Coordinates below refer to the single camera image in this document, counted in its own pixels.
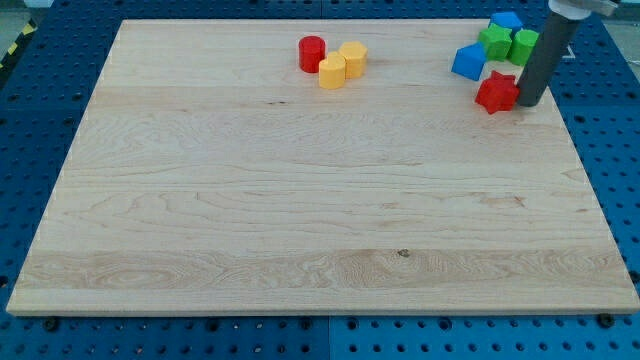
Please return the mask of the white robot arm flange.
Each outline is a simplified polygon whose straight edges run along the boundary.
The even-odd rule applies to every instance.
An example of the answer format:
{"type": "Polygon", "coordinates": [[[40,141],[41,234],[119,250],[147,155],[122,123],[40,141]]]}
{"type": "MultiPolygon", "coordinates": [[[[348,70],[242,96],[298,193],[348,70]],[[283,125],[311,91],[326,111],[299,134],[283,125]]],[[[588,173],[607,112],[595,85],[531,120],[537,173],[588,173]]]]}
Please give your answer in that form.
{"type": "Polygon", "coordinates": [[[551,11],[569,20],[584,20],[592,13],[611,16],[619,3],[613,0],[549,0],[551,11]]]}

